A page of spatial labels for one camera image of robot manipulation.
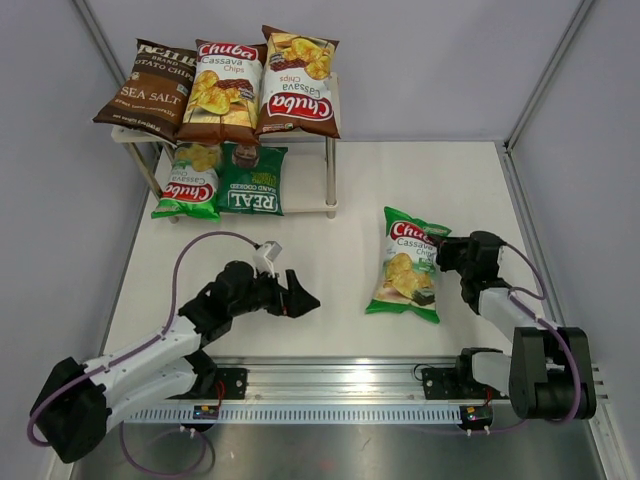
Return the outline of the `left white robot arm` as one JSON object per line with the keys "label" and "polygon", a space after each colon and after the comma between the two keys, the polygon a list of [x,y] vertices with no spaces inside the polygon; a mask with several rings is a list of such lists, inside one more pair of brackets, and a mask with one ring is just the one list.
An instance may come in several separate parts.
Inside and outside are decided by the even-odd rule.
{"label": "left white robot arm", "polygon": [[111,354],[59,361],[30,410],[30,441],[52,448],[63,463],[74,463],[132,414],[187,392],[208,396],[216,385],[216,366],[203,350],[225,335],[236,317],[264,310],[298,318],[319,308],[319,299],[294,270],[285,276],[281,286],[275,274],[229,262],[168,326]]}

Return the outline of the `green Real chips bag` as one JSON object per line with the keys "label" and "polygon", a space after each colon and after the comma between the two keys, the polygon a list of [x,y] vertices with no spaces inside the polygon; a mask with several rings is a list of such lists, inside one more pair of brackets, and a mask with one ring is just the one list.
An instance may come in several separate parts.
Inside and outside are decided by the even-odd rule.
{"label": "green Real chips bag", "polygon": [[281,176],[287,147],[225,143],[217,193],[221,212],[283,216]]}

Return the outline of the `brown Chuba cassava bag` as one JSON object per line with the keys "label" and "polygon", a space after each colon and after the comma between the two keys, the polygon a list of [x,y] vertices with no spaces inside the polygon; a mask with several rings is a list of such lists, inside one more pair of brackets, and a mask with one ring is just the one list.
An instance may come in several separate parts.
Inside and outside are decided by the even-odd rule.
{"label": "brown Chuba cassava bag", "polygon": [[267,57],[256,134],[301,130],[338,139],[330,76],[339,42],[267,25],[262,33]]}
{"label": "brown Chuba cassava bag", "polygon": [[195,80],[176,140],[257,145],[267,46],[198,39],[196,53]]}

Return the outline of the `green Chuba cassava bag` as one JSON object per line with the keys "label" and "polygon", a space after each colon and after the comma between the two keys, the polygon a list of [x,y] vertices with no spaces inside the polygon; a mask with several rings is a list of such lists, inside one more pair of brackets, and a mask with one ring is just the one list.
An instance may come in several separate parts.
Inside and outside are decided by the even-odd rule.
{"label": "green Chuba cassava bag", "polygon": [[381,270],[367,314],[411,312],[428,322],[440,322],[436,309],[436,245],[426,232],[449,236],[451,229],[386,206]]}
{"label": "green Chuba cassava bag", "polygon": [[152,219],[179,216],[218,222],[219,177],[224,167],[219,146],[180,144]]}

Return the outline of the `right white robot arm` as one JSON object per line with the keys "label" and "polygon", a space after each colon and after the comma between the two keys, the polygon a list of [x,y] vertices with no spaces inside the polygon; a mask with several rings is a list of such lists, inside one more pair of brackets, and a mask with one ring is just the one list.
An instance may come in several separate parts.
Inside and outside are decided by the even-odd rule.
{"label": "right white robot arm", "polygon": [[487,231],[428,238],[436,248],[438,269],[459,275],[463,301],[511,342],[509,353],[463,349],[454,367],[456,389],[466,396],[476,396],[486,387],[504,393],[523,421],[561,425],[592,419],[597,397],[587,334],[545,319],[521,298],[544,301],[546,287],[533,292],[500,276],[500,256],[514,245]]}

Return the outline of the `brown Kettle sea salt bag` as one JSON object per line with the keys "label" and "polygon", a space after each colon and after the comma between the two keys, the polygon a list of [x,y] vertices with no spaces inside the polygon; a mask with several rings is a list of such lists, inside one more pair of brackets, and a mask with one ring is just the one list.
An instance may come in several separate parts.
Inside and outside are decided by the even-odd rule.
{"label": "brown Kettle sea salt bag", "polygon": [[130,75],[93,121],[174,144],[195,74],[195,51],[139,39]]}

